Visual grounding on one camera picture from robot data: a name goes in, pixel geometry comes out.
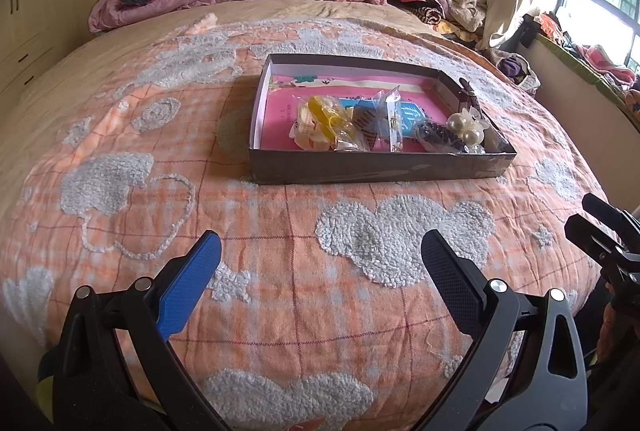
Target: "silver screw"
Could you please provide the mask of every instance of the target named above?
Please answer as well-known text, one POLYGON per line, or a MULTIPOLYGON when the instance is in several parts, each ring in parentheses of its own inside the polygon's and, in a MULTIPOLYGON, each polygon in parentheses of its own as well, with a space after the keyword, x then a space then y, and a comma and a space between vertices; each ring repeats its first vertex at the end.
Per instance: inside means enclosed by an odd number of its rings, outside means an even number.
POLYGON ((492 279, 489 286, 496 292, 507 292, 507 284, 501 279, 492 279))
POLYGON ((91 294, 91 289, 86 285, 82 285, 78 290, 76 290, 76 297, 78 299, 84 299, 89 294, 91 294))
POLYGON ((136 280, 134 286, 136 290, 139 292, 144 292, 145 290, 149 290, 151 287, 151 278, 150 277, 141 277, 136 280))
POLYGON ((564 299, 564 293, 559 288, 552 288, 550 296, 556 301, 562 301, 564 299))

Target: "bed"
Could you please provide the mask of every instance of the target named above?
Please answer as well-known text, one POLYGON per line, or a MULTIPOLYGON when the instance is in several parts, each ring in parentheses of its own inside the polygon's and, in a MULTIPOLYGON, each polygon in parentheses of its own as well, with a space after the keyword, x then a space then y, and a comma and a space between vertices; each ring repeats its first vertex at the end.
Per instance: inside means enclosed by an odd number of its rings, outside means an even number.
MULTIPOLYGON (((242 429, 320 418, 327 430, 394 430, 424 412, 470 339, 428 275, 401 267, 384 281, 361 265, 415 264, 425 230, 516 290, 562 287, 574 312, 599 277, 563 224, 584 193, 604 195, 560 125, 480 56, 393 7, 251 0, 119 28, 30 88, 0 154, 1 299, 30 339, 8 345, 44 350, 79 286, 129 287, 213 229, 222 263, 171 344, 242 429), (256 185, 246 148, 264 58, 314 49, 468 79, 518 156, 492 179, 256 185)), ((153 398, 126 338, 123 349, 153 398)))

